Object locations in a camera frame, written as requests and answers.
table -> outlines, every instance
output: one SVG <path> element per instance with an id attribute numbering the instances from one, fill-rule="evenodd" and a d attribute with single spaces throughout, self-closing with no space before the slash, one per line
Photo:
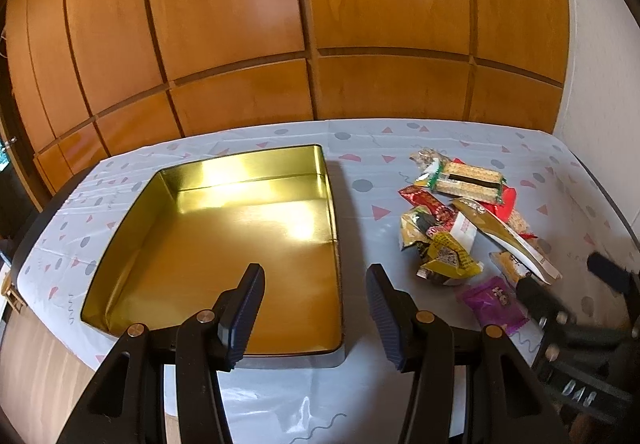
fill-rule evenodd
<path id="1" fill-rule="evenodd" d="M 518 190 L 517 209 L 539 245 L 564 275 L 555 292 L 582 323 L 619 326 L 622 297 L 587 273 L 593 250 L 637 270 L 640 253 L 625 226 L 573 154 L 539 131 L 411 119 L 361 119 L 255 126 L 144 147 L 100 162 L 69 195 L 22 265 L 18 290 L 44 324 L 74 354 L 97 368 L 113 345 L 79 319 L 84 296 L 105 248 L 128 208 L 164 167 L 257 149 L 322 145 L 335 198 L 346 324 L 343 364 L 332 369 L 234 370 L 220 386 L 234 442 L 394 442 L 411 374 L 385 359 L 364 296 L 364 270 L 382 263 L 394 286 L 412 294 L 454 326 L 477 329 L 454 287 L 415 276 L 417 255 L 399 250 L 399 216 L 410 206 L 397 193 L 417 176 L 412 152 L 432 147 L 469 164 L 500 170 Z M 479 234 L 472 255 L 482 277 L 498 273 Z M 512 336 L 530 363 L 541 333 L 529 322 Z M 174 369 L 166 367 L 165 402 L 175 414 Z M 452 434 L 462 431 L 464 369 L 456 370 Z"/>

pink triangle print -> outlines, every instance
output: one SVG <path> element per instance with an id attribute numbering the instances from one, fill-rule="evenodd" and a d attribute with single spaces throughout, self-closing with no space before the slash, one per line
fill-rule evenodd
<path id="1" fill-rule="evenodd" d="M 371 210 L 373 211 L 373 219 L 378 221 L 380 218 L 386 217 L 391 211 L 385 209 L 384 207 L 378 207 L 377 205 L 372 205 Z"/>
<path id="2" fill-rule="evenodd" d="M 353 160 L 354 162 L 362 162 L 362 159 L 353 153 L 345 153 L 344 155 L 340 155 L 338 159 L 342 160 Z"/>

gold metal tin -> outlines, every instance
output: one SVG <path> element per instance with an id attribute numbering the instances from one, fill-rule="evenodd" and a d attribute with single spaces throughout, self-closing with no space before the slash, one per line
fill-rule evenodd
<path id="1" fill-rule="evenodd" d="M 81 319 L 114 336 L 132 323 L 152 330 L 179 325 L 212 307 L 255 262 L 264 268 L 266 289 L 247 356 L 335 352 L 342 348 L 337 254 L 318 145 L 163 169 L 114 234 Z"/>

white wall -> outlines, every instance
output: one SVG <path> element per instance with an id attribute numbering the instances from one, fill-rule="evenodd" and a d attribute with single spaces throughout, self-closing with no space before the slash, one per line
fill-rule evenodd
<path id="1" fill-rule="evenodd" d="M 569 62 L 554 134 L 640 234 L 640 28 L 624 0 L 569 0 Z"/>

metal screw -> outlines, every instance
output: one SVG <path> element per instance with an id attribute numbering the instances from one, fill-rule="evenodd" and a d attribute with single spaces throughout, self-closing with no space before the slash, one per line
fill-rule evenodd
<path id="1" fill-rule="evenodd" d="M 200 323 L 210 323 L 216 318 L 216 315 L 211 310 L 201 310 L 196 315 L 196 319 Z"/>
<path id="2" fill-rule="evenodd" d="M 142 335 L 142 332 L 144 331 L 145 326 L 142 323 L 133 323 L 132 326 L 127 329 L 127 334 L 129 334 L 132 338 L 136 338 Z"/>
<path id="3" fill-rule="evenodd" d="M 567 321 L 569 321 L 569 316 L 566 315 L 566 312 L 560 311 L 556 316 L 556 321 L 559 325 L 566 325 Z"/>
<path id="4" fill-rule="evenodd" d="M 484 331 L 490 338 L 500 339 L 502 337 L 502 329 L 498 325 L 489 325 L 484 328 Z"/>
<path id="5" fill-rule="evenodd" d="M 418 312 L 415 313 L 415 318 L 420 321 L 420 323 L 433 323 L 436 316 L 428 310 L 418 310 Z"/>
<path id="6" fill-rule="evenodd" d="M 556 345 L 549 345 L 545 350 L 546 360 L 553 363 L 560 355 L 560 348 Z"/>

